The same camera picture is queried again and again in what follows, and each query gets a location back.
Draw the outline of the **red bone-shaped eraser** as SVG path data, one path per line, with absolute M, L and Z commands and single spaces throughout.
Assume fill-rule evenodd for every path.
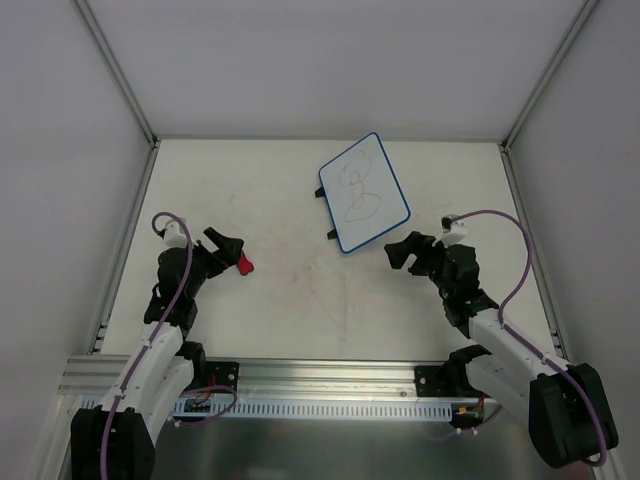
M 236 268 L 242 276 L 249 275 L 254 271 L 253 263 L 248 259 L 244 252 L 241 253 L 240 258 L 236 263 Z

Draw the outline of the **blue framed whiteboard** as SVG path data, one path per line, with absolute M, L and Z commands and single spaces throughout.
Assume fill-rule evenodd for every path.
M 371 132 L 318 170 L 332 234 L 351 254 L 411 218 L 411 209 L 382 139 Z

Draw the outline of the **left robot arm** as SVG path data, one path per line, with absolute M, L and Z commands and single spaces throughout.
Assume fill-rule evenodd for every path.
M 94 407 L 79 409 L 70 427 L 74 479 L 148 479 L 156 443 L 182 395 L 227 395 L 234 387 L 217 381 L 202 344 L 188 340 L 202 285 L 246 260 L 244 242 L 213 228 L 204 231 L 210 251 L 176 221 L 159 235 L 167 248 L 158 257 L 157 282 L 145 311 L 141 339 L 123 371 Z

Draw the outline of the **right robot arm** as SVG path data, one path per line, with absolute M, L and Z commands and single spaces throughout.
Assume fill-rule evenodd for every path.
M 598 372 L 545 352 L 508 322 L 480 286 L 474 248 L 447 245 L 419 232 L 385 245 L 392 268 L 438 289 L 446 319 L 471 345 L 452 352 L 433 373 L 415 375 L 417 392 L 484 394 L 523 422 L 534 449 L 550 467 L 597 463 L 619 444 Z

